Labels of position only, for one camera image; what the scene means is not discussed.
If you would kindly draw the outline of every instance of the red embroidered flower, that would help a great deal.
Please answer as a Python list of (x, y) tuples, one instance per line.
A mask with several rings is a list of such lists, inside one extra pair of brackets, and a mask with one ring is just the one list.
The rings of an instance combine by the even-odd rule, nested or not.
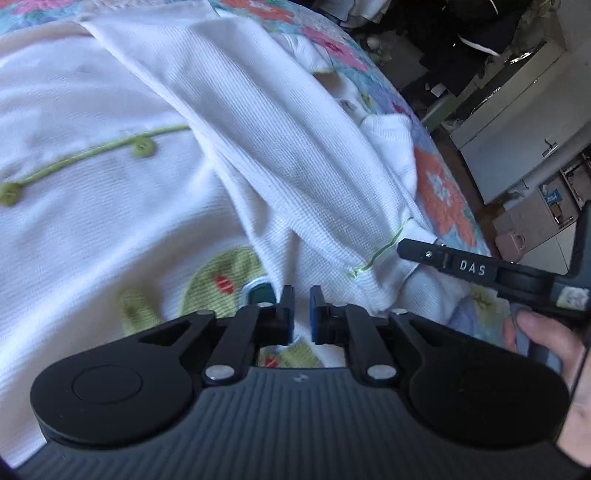
[(265, 358), (265, 367), (278, 368), (279, 361), (277, 360), (277, 358), (273, 358), (273, 357), (269, 356), (269, 357)]
[(406, 115), (409, 116), (406, 111), (404, 111), (404, 108), (402, 108), (400, 105), (396, 105), (396, 103), (392, 102), (392, 108), (394, 108), (394, 111), (396, 113), (400, 113), (401, 115)]
[(0, 9), (10, 7), (12, 4), (17, 2), (18, 0), (0, 0)]
[(293, 23), (291, 19), (294, 15), (285, 8), (278, 7), (277, 5), (270, 5), (264, 2), (264, 0), (221, 0), (224, 5), (232, 8), (244, 8), (250, 13), (257, 15), (258, 17), (264, 18), (265, 20), (279, 20), (282, 22)]
[(216, 285), (217, 289), (222, 293), (227, 293), (228, 295), (232, 295), (234, 293), (234, 285), (232, 285), (232, 282), (223, 275), (220, 275), (218, 278), (216, 278)]

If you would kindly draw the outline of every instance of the quilted bedspread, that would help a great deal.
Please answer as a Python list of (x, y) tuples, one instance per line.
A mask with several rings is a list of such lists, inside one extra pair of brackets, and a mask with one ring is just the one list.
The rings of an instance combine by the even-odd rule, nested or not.
[[(0, 0), (0, 34), (85, 13), (98, 13), (179, 0)], [(217, 9), (250, 17), (269, 32), (305, 35), (330, 54), (334, 68), (359, 89), (372, 113), (398, 112), (413, 123), (418, 171), (417, 203), (448, 246), (488, 255), (482, 233), (429, 133), (406, 101), (341, 28), (327, 18), (287, 0), (210, 0)], [(473, 288), (452, 318), (452, 326), (492, 343), (501, 343), (506, 303), (493, 292)]]

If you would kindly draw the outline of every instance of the finger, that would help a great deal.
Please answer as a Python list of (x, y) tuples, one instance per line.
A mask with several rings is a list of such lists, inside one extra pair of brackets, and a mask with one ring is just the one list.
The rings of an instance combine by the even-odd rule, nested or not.
[(574, 332), (534, 312), (519, 312), (517, 324), (530, 340), (548, 347), (562, 360), (563, 377), (570, 384), (584, 353), (583, 343)]
[(503, 322), (503, 339), (505, 340), (505, 348), (513, 353), (519, 353), (517, 350), (517, 332), (515, 325), (511, 318), (505, 319)]

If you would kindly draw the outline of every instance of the hand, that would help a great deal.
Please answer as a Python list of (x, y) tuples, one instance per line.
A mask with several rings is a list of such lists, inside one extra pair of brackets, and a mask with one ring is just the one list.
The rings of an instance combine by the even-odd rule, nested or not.
[[(521, 311), (517, 323), (530, 340), (547, 347), (562, 360), (562, 376), (571, 390), (583, 359), (583, 342), (561, 323), (537, 313)], [(511, 319), (503, 324), (503, 337), (505, 347), (517, 353), (517, 336)], [(557, 442), (562, 451), (584, 466), (591, 466), (591, 355), (589, 357)]]

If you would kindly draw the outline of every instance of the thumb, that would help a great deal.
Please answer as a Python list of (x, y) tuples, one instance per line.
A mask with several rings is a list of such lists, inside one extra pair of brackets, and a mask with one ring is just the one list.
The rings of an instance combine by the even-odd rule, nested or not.
[(547, 347), (562, 360), (563, 377), (570, 385), (584, 354), (583, 342), (561, 323), (534, 312), (519, 312), (517, 324), (530, 340)]

